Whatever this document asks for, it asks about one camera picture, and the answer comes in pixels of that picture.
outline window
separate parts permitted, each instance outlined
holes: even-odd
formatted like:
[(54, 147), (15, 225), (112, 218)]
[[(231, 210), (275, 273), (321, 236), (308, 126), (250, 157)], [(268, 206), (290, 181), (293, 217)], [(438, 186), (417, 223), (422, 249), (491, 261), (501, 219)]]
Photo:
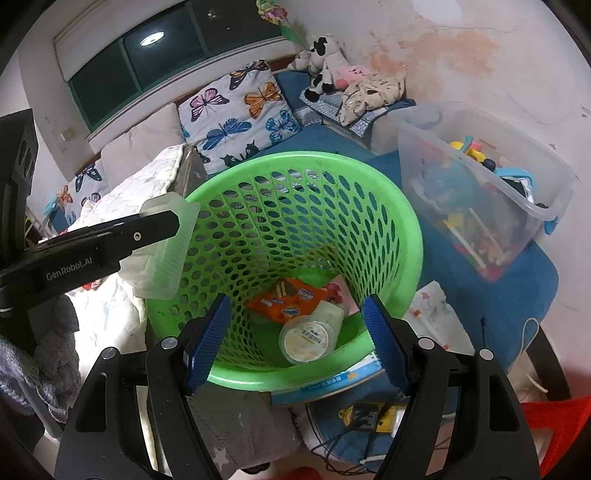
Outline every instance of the window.
[(94, 131), (139, 95), (220, 53), (280, 35), (254, 0), (187, 0), (155, 15), (104, 48), (69, 81)]

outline green plastic basket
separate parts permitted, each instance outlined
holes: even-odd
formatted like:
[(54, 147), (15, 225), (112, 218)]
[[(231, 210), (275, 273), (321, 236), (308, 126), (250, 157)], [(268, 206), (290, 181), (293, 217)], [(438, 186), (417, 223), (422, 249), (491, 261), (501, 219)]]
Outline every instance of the green plastic basket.
[(244, 304), (280, 277), (315, 286), (340, 273), (360, 304), (378, 293), (393, 315), (408, 309), (423, 265), (417, 217), (402, 192), (352, 158), (285, 152), (251, 160), (203, 184), (189, 198), (201, 211), (177, 295), (147, 300), (159, 338), (178, 335), (216, 295), (232, 299), (232, 324), (209, 381), (276, 391), (347, 370), (373, 351), (361, 315), (343, 322), (337, 349), (309, 364), (281, 355), (280, 325), (251, 321)]

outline orange butterfly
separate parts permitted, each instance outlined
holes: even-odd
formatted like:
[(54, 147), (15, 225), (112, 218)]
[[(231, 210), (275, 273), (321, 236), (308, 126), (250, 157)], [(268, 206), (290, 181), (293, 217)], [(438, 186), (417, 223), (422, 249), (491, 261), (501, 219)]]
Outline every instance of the orange butterfly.
[(60, 190), (60, 193), (56, 195), (57, 204), (63, 210), (66, 203), (74, 203), (72, 195), (68, 193), (68, 185), (64, 185)]
[(265, 102), (277, 102), (283, 100), (280, 92), (277, 91), (277, 85), (273, 82), (265, 82), (263, 91), (259, 89), (259, 93), (247, 93), (244, 96), (244, 103), (248, 105), (248, 111), (251, 117), (259, 118)]

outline clear plastic container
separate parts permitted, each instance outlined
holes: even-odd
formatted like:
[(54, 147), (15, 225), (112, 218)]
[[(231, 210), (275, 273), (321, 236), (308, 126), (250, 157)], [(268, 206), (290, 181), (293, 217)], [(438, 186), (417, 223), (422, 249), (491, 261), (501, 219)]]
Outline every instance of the clear plastic container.
[(139, 212), (152, 215), (167, 210), (172, 210), (178, 217), (177, 234), (138, 248), (120, 262), (119, 276), (134, 287), (136, 296), (143, 299), (167, 300), (176, 294), (199, 214), (199, 203), (189, 203), (178, 193), (168, 192), (146, 200)]
[[(552, 233), (573, 195), (574, 175), (558, 156), (510, 125), (459, 102), (392, 111), (402, 190), (487, 280), (498, 279), (544, 228)], [(487, 158), (534, 179), (536, 206), (497, 174), (449, 145), (466, 136)]]
[(284, 357), (297, 365), (332, 353), (344, 316), (340, 307), (321, 301), (310, 315), (291, 319), (279, 335), (279, 347)]

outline window frame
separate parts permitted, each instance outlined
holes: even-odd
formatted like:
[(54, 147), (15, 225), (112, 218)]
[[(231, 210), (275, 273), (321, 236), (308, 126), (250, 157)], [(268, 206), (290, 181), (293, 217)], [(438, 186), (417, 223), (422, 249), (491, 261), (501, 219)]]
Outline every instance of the window frame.
[[(195, 59), (185, 65), (180, 66), (179, 68), (173, 70), (172, 72), (168, 72), (166, 73), (164, 76), (160, 77), (158, 80), (155, 80), (154, 82), (150, 83), (149, 85), (146, 85), (146, 87), (142, 88), (141, 84), (139, 83), (137, 74), (134, 70), (134, 67), (131, 63), (131, 59), (129, 58), (129, 54), (127, 52), (127, 50), (125, 49), (125, 45), (124, 45), (124, 37), (125, 35), (127, 35), (127, 32), (124, 33), (123, 35), (121, 35), (119, 38), (117, 38), (116, 42), (119, 45), (119, 49), (121, 51), (121, 54), (125, 60), (125, 64), (127, 66), (129, 75), (131, 76), (131, 79), (133, 80), (133, 83), (135, 85), (136, 88), (136, 92), (130, 96), (127, 97), (122, 103), (120, 103), (119, 105), (117, 105), (116, 107), (114, 107), (111, 111), (109, 111), (103, 118), (101, 118), (100, 120), (98, 120), (96, 123), (92, 124), (90, 122), (90, 119), (88, 118), (86, 111), (84, 109), (84, 106), (82, 105), (82, 102), (80, 101), (80, 97), (78, 96), (77, 92), (76, 92), (76, 88), (74, 86), (74, 77), (76, 75), (74, 75), (68, 82), (67, 85), (70, 89), (70, 92), (72, 93), (72, 98), (74, 100), (74, 103), (76, 104), (76, 107), (78, 108), (78, 111), (80, 112), (86, 126), (88, 127), (88, 130), (90, 131), (90, 133), (95, 132), (97, 129), (99, 129), (99, 127), (104, 124), (109, 118), (113, 117), (117, 112), (121, 111), (125, 106), (129, 105), (130, 103), (132, 103), (134, 100), (138, 99), (140, 96), (142, 96), (143, 94), (145, 94), (146, 92), (149, 92), (151, 89), (153, 89), (154, 87), (161, 85), (162, 83), (166, 82), (166, 80), (168, 80), (169, 78), (174, 77), (175, 75), (190, 69), (191, 67), (194, 67), (195, 65), (199, 64), (199, 63), (203, 63), (207, 60), (210, 60), (212, 58), (217, 57), (218, 55), (222, 55), (226, 52), (232, 51), (236, 48), (240, 48), (240, 46), (234, 46), (232, 47), (232, 49), (230, 50), (223, 50), (223, 51), (212, 51), (209, 46), (207, 45), (207, 40), (205, 39), (205, 36), (203, 35), (203, 31), (201, 29), (201, 26), (199, 25), (199, 22), (197, 20), (197, 15), (195, 13), (194, 10), (194, 6), (193, 6), (193, 1), (192, 0), (184, 0), (183, 2), (180, 2), (177, 5), (173, 5), (172, 7), (169, 7), (165, 10), (163, 10), (163, 12), (166, 12), (166, 10), (169, 9), (173, 9), (173, 8), (178, 8), (179, 5), (183, 5), (185, 7), (185, 9), (187, 10), (187, 15), (189, 15), (189, 18), (191, 20), (191, 23), (193, 24), (193, 27), (197, 33), (197, 38), (199, 39), (199, 46), (204, 54), (203, 57), (200, 57), (198, 59)], [(281, 32), (278, 29), (277, 30), (277, 36), (276, 37), (269, 37), (263, 40), (270, 40), (271, 38), (278, 38), (281, 36)]]

